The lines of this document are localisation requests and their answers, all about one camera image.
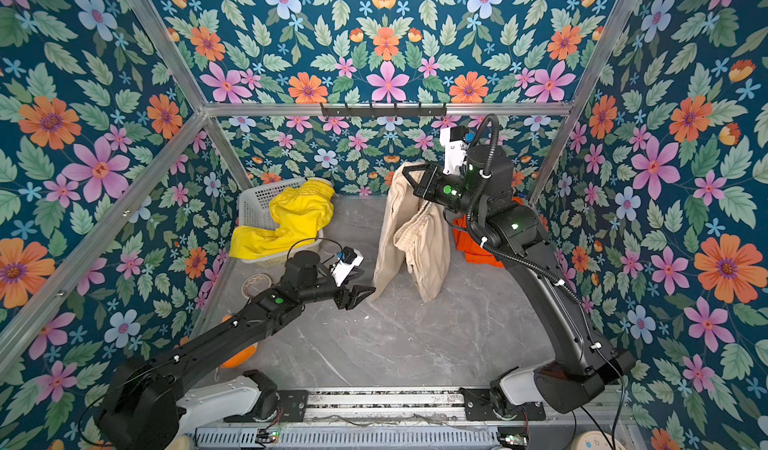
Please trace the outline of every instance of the clothing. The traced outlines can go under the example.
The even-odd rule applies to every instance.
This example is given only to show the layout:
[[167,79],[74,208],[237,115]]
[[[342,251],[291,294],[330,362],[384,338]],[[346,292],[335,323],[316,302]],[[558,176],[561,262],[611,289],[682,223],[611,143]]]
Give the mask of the clothing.
[[[387,196],[384,224],[379,238],[379,256],[373,273],[376,288],[369,300],[382,294],[400,271],[403,261],[413,275],[418,293],[428,302],[440,291],[451,260],[448,225],[441,205],[422,201],[413,195],[402,169],[395,171]],[[412,174],[418,180],[418,173]]]
[[[322,180],[309,180],[299,188],[288,187],[270,202],[277,230],[239,226],[232,233],[230,256],[245,260],[287,251],[298,241],[317,236],[333,216],[333,187]],[[312,244],[307,240],[297,247]]]

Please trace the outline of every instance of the floral wallpaper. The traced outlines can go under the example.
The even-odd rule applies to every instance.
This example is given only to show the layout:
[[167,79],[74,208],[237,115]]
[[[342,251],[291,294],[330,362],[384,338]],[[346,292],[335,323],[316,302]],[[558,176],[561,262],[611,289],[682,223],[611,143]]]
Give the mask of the floral wallpaper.
[[154,3],[212,102],[479,103],[570,99],[614,1]]
[[[90,448],[85,408],[135,353],[188,338],[227,257],[237,187],[205,132],[91,265],[0,386],[0,448]],[[14,249],[20,237],[0,247]],[[101,442],[93,417],[86,438]]]
[[654,450],[768,446],[768,0],[642,0],[542,199]]
[[2,328],[189,110],[122,0],[0,0],[0,83]]

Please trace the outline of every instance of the orange cloth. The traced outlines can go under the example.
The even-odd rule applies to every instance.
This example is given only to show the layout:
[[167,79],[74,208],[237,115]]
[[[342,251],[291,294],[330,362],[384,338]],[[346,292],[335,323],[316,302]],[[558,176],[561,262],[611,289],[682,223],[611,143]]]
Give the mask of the orange cloth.
[[[467,227],[464,217],[455,219],[453,223],[462,228]],[[480,248],[466,232],[453,229],[453,238],[456,240],[456,250],[464,252],[464,258],[468,263],[487,263],[494,267],[504,267],[504,264],[497,261],[493,255]]]

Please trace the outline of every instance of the aluminum frame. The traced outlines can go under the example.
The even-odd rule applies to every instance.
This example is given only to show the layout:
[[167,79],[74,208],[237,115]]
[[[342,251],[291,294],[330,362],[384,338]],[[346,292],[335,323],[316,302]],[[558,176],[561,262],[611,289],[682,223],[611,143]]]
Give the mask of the aluminum frame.
[[581,79],[576,86],[573,98],[573,109],[571,115],[569,115],[558,129],[558,134],[554,137],[552,144],[549,146],[547,156],[544,157],[542,166],[539,168],[538,177],[536,177],[536,184],[531,191],[531,195],[528,197],[532,205],[538,202],[539,197],[542,195],[544,188],[547,186],[550,176],[558,165],[558,160],[568,144],[568,138],[571,135],[571,131],[578,124],[578,120],[581,119],[581,114],[584,112],[584,107],[587,105],[589,97],[594,91],[594,87],[598,84],[600,74],[603,72],[603,68],[608,64],[610,54],[614,51],[616,42],[618,42],[619,36],[624,32],[624,28],[629,21],[630,14],[638,0],[616,0],[613,9],[610,10],[608,21],[605,23],[603,35],[600,37],[598,44],[594,47],[594,52],[587,64],[587,68],[584,73],[581,74]]

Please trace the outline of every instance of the metal bar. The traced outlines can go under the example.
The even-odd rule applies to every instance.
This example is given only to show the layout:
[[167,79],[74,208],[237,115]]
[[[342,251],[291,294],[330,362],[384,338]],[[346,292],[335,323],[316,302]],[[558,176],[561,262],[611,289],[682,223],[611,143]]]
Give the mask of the metal bar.
[[411,116],[418,111],[424,116],[443,115],[552,115],[566,116],[571,113],[572,105],[564,102],[514,102],[508,104],[349,104],[345,106],[328,104],[259,104],[244,102],[241,104],[208,104],[205,111],[211,117],[235,117],[248,116],[286,116],[309,115],[323,116],[334,115],[346,117],[349,115],[371,116],[378,115],[402,115],[408,113]]
[[163,23],[158,9],[152,4],[152,0],[126,0],[144,28],[150,40],[154,44],[158,55],[168,67],[170,74],[178,83],[179,89],[184,93],[192,110],[198,112],[206,104],[205,95],[200,90],[192,75],[192,71],[187,66],[187,62],[179,53],[179,50],[173,40],[170,39],[167,26]]
[[219,151],[225,167],[230,171],[230,174],[235,179],[235,182],[237,183],[237,186],[240,187],[241,191],[253,187],[248,178],[248,173],[245,171],[245,167],[243,167],[243,161],[241,161],[240,157],[235,153],[232,142],[226,138],[224,129],[221,128],[219,120],[209,117],[205,129],[208,132],[210,140],[214,143],[214,147]]
[[581,113],[584,111],[584,107],[587,105],[587,100],[592,95],[594,87],[598,83],[598,78],[603,71],[603,68],[608,63],[611,52],[614,51],[616,42],[618,42],[619,36],[624,32],[624,27],[629,21],[629,16],[632,14],[632,9],[638,3],[638,0],[616,0],[614,8],[610,11],[608,16],[608,22],[605,23],[603,35],[600,37],[598,44],[592,52],[592,56],[587,64],[586,70],[581,74],[581,79],[578,82],[576,91],[574,93],[574,99],[572,101],[573,109],[567,119],[560,125],[558,134],[554,137],[552,145],[549,147],[549,152],[544,158],[542,167],[539,168],[538,176],[536,177],[536,185],[531,191],[529,201],[532,205],[535,205],[539,196],[544,191],[544,187],[554,171],[554,168],[558,165],[558,160],[568,144],[568,137],[571,135],[571,131],[578,124],[578,120],[581,119]]
[[28,349],[40,329],[48,323],[91,268],[118,235],[129,216],[141,208],[144,199],[168,173],[170,166],[189,147],[205,123],[202,112],[195,112],[168,144],[144,169],[125,193],[109,208],[106,215],[16,314],[0,333],[0,379]]

